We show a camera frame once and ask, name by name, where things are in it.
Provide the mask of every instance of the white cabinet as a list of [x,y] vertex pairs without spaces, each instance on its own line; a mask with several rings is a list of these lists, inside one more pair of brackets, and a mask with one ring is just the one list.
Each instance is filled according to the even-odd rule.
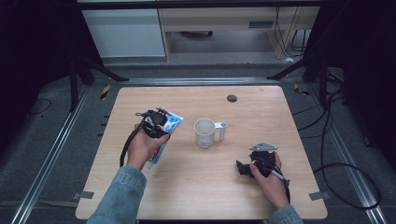
[[148,57],[165,60],[157,9],[83,10],[82,13],[104,63],[121,63],[133,58]]

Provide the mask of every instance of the person's left hand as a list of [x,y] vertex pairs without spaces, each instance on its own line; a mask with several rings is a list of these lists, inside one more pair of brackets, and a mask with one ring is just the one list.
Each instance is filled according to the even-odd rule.
[[170,135],[165,134],[161,138],[150,138],[145,131],[139,130],[128,147],[127,165],[142,170],[156,150],[169,139]]

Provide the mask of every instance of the cable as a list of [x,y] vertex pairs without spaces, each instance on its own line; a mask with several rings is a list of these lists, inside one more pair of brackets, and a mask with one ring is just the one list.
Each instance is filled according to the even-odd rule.
[[[330,100],[331,100],[330,103],[332,103],[332,102],[334,102],[334,101],[337,101],[337,100],[340,100],[340,99],[343,99],[343,98],[344,98],[344,96],[338,97],[338,98],[336,98],[336,99],[334,99],[334,100],[333,100],[333,99],[330,99]],[[317,107],[317,106],[318,106],[318,105],[311,106],[311,107],[309,107],[309,108],[307,108],[307,109],[304,109],[304,110],[302,110],[302,111],[296,112],[296,113],[294,113],[293,115],[296,115],[296,114],[305,112],[305,111],[307,111],[307,110],[309,110],[309,109],[312,109],[312,108],[315,108],[315,107]],[[326,112],[327,112],[327,109],[325,108],[325,109],[323,110],[323,113],[320,115],[320,117],[319,117],[318,119],[316,119],[316,120],[315,120],[314,122],[312,122],[311,124],[308,124],[308,125],[304,126],[303,128],[299,128],[298,131],[305,130],[305,129],[310,128],[310,127],[314,126],[315,124],[317,124],[317,123],[321,120],[321,118],[323,118],[323,116],[326,114]]]
[[[274,36],[275,36],[275,39],[276,39],[277,44],[278,44],[278,45],[280,46],[280,48],[282,49],[282,53],[285,54],[287,57],[291,57],[291,58],[300,56],[300,55],[294,55],[294,54],[288,53],[287,48],[286,48],[285,41],[284,41],[284,39],[283,39],[282,32],[281,32],[281,30],[280,30],[280,26],[279,26],[278,19],[279,19],[279,7],[276,7],[276,22],[275,22],[275,26],[274,26]],[[280,39],[282,40],[282,42],[279,42],[279,39],[278,39],[277,36],[276,36],[276,27],[278,28],[279,35],[280,35]]]
[[129,135],[128,139],[125,142],[125,145],[122,149],[121,155],[120,155],[120,167],[123,166],[124,160],[125,160],[125,155],[126,152],[128,151],[128,147],[129,145],[131,145],[132,140],[134,139],[134,137],[137,135],[137,133],[139,132],[139,130],[142,128],[143,123],[145,122],[145,118],[143,117],[142,120],[140,121],[139,125],[137,125],[137,127],[131,132],[131,134]]
[[41,114],[41,113],[43,113],[44,111],[46,111],[46,110],[48,110],[48,109],[50,108],[51,101],[50,101],[49,99],[42,98],[42,99],[37,99],[36,101],[47,101],[49,104],[47,105],[46,108],[44,108],[44,109],[42,109],[42,110],[40,110],[40,111],[38,111],[38,112],[29,113],[29,115]]
[[303,35],[303,44],[300,47],[296,47],[293,45],[294,40],[297,36],[298,30],[294,31],[294,35],[293,38],[291,39],[291,49],[293,49],[294,51],[298,51],[298,52],[304,52],[305,51],[305,36],[306,36],[306,30],[304,30],[304,35]]
[[304,36],[303,36],[303,50],[304,51],[301,51],[301,53],[300,53],[300,58],[301,59],[303,58],[303,55],[304,55],[304,52],[305,52],[305,35],[306,35],[306,30],[304,30]]
[[[326,133],[328,133],[331,128],[332,128],[332,123],[329,125],[329,128],[326,130]],[[321,136],[322,136],[322,134],[314,135],[314,136],[304,136],[304,137],[300,137],[300,138],[301,139],[308,139],[308,138],[317,138],[317,137],[321,137]]]
[[[325,124],[324,124],[324,126],[323,126],[323,131],[322,131],[322,136],[321,136],[321,144],[320,144],[320,167],[319,167],[317,170],[314,171],[314,174],[317,173],[318,171],[321,171],[326,186],[329,188],[329,190],[332,192],[332,194],[334,194],[338,199],[340,199],[340,200],[343,201],[344,203],[346,203],[346,204],[348,204],[348,205],[350,205],[350,206],[352,206],[352,207],[354,207],[354,208],[360,209],[360,210],[373,209],[373,208],[376,208],[376,207],[381,203],[382,196],[381,196],[381,192],[380,192],[379,188],[376,186],[374,180],[373,180],[369,175],[367,175],[365,172],[363,172],[362,169],[360,169],[360,168],[358,168],[358,167],[356,167],[356,166],[354,166],[354,165],[347,164],[347,163],[335,162],[335,163],[330,163],[330,164],[324,165],[324,136],[325,136],[325,132],[326,132],[326,127],[327,127],[327,125],[328,125],[328,122],[329,122],[330,116],[331,116],[332,98],[334,97],[335,94],[337,94],[337,93],[339,93],[339,92],[340,92],[340,91],[337,91],[337,92],[335,92],[334,94],[332,94],[332,95],[330,96],[328,102],[326,103],[326,105],[327,105],[327,110],[329,111],[329,113],[328,113],[328,115],[327,115]],[[327,177],[326,177],[326,175],[325,175],[325,172],[324,172],[325,169],[327,169],[327,168],[329,168],[329,167],[334,167],[334,166],[347,166],[347,167],[349,167],[349,168],[352,168],[352,169],[355,169],[355,170],[361,172],[361,173],[364,175],[364,177],[365,177],[367,180],[369,180],[369,181],[371,182],[372,186],[375,188],[376,196],[377,196],[377,198],[376,198],[376,203],[373,204],[373,205],[370,205],[370,206],[360,206],[360,205],[356,205],[356,204],[354,204],[354,203],[351,203],[350,201],[346,200],[346,199],[343,198],[341,195],[339,195],[339,194],[330,186],[329,181],[328,181],[328,179],[327,179]]]
[[285,187],[285,193],[286,197],[288,198],[289,203],[291,202],[291,197],[290,197],[290,188],[289,188],[289,180],[283,176],[282,172],[280,171],[279,166],[276,165],[275,162],[269,161],[269,160],[264,160],[262,158],[256,158],[256,160],[263,162],[263,164],[269,165],[269,171],[272,172],[273,175],[276,175],[282,182]]

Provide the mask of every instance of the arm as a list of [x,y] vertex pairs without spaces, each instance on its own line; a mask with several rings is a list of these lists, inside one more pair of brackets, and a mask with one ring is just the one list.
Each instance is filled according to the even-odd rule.
[[87,223],[134,223],[146,186],[142,174],[146,161],[169,139],[150,138],[140,130],[128,147],[128,161],[114,177],[105,196]]
[[[282,166],[277,153],[276,166],[279,167],[279,169]],[[276,212],[269,219],[269,223],[303,223],[300,216],[289,203],[283,182],[275,175],[269,175],[267,178],[265,178],[254,164],[250,164],[250,170],[251,173],[253,173],[253,175],[256,177],[256,180],[259,183],[259,186],[262,189],[265,197],[274,205],[276,209]]]

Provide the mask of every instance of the metal bracket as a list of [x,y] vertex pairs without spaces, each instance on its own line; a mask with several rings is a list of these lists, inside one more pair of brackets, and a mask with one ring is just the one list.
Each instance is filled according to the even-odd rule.
[[319,192],[315,192],[315,193],[310,193],[309,197],[311,198],[312,201],[316,201],[318,199],[326,200],[326,199],[330,199],[331,198],[329,192],[327,192],[327,191],[325,191],[325,192],[320,192],[319,191]]
[[266,144],[264,142],[260,142],[254,147],[249,148],[252,151],[271,151],[271,150],[277,150],[277,147],[271,146],[269,144]]
[[89,191],[75,192],[73,194],[73,199],[75,199],[75,200],[78,200],[81,198],[92,199],[92,197],[93,197],[93,192],[89,192]]

